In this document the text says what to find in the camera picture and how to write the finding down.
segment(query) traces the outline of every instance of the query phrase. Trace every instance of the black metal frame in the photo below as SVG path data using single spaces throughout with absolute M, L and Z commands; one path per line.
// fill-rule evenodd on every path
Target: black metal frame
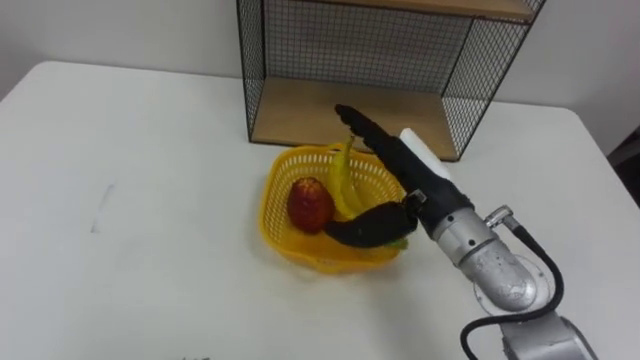
M 236 0 L 249 140 L 264 81 L 274 75 L 439 93 L 459 160 L 546 0 L 524 2 L 531 21 Z

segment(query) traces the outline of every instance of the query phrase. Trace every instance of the black cable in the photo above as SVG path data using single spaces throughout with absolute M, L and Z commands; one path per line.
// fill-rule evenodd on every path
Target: black cable
M 478 360 L 478 358 L 473 354 L 471 348 L 469 347 L 469 334 L 480 327 L 487 325 L 497 325 L 503 323 L 516 323 L 516 322 L 525 322 L 534 319 L 541 318 L 553 311 L 556 310 L 560 302 L 562 301 L 562 297 L 564 296 L 564 280 L 562 279 L 562 274 L 560 273 L 560 269 L 556 265 L 556 263 L 547 255 L 542 246 L 540 246 L 533 236 L 529 234 L 529 232 L 522 226 L 519 225 L 515 229 L 512 230 L 513 235 L 515 235 L 523 244 L 525 244 L 534 254 L 536 254 L 544 264 L 549 268 L 551 274 L 553 275 L 553 280 L 556 284 L 556 291 L 551 298 L 551 301 L 547 303 L 545 306 L 541 307 L 538 310 L 533 310 L 527 313 L 522 314 L 512 314 L 512 315 L 502 315 L 502 316 L 489 316 L 486 318 L 474 320 L 467 324 L 462 331 L 460 332 L 460 344 L 462 345 L 462 350 L 465 355 L 469 358 L 469 360 Z

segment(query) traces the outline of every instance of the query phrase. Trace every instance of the white table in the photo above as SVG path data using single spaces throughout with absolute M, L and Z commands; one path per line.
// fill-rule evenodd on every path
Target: white table
M 263 244 L 283 149 L 247 141 L 236 79 L 36 67 L 0 104 L 0 358 L 463 359 L 484 313 L 424 233 L 343 277 Z M 600 357 L 635 358 L 640 212 L 578 117 L 494 104 L 448 166 L 480 214 L 508 203 L 556 259 L 560 312 Z M 502 358 L 496 327 L 471 345 Z

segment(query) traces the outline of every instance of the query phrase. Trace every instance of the pen mark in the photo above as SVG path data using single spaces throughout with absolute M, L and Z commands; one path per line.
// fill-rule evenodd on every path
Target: pen mark
M 105 189 L 104 194 L 102 194 L 102 200 L 100 200 L 100 204 L 98 205 L 98 211 L 96 212 L 96 216 L 94 217 L 93 223 L 91 224 L 92 234 L 100 234 L 100 227 L 99 227 L 100 215 L 102 214 L 102 211 L 104 210 L 104 207 L 106 206 L 107 201 L 109 200 L 109 197 L 111 196 L 115 188 L 116 188 L 116 184 L 110 184 Z

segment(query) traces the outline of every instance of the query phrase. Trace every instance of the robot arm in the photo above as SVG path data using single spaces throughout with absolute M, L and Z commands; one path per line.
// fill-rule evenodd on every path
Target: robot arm
M 492 324 L 501 326 L 509 360 L 596 359 L 577 328 L 555 312 L 564 291 L 560 271 L 508 207 L 482 219 L 439 160 L 412 132 L 397 138 L 349 106 L 337 105 L 336 112 L 408 195 L 402 203 L 382 204 L 352 221 L 329 223 L 325 230 L 330 236 L 349 246 L 376 247 L 407 235 L 420 223 L 467 279 L 506 313 L 473 321 L 462 330 L 461 345 L 469 359 L 476 359 L 467 343 L 469 333 Z M 554 274 L 556 291 L 548 303 L 546 299 L 540 303 L 542 296 L 534 276 L 492 230 L 501 224 Z

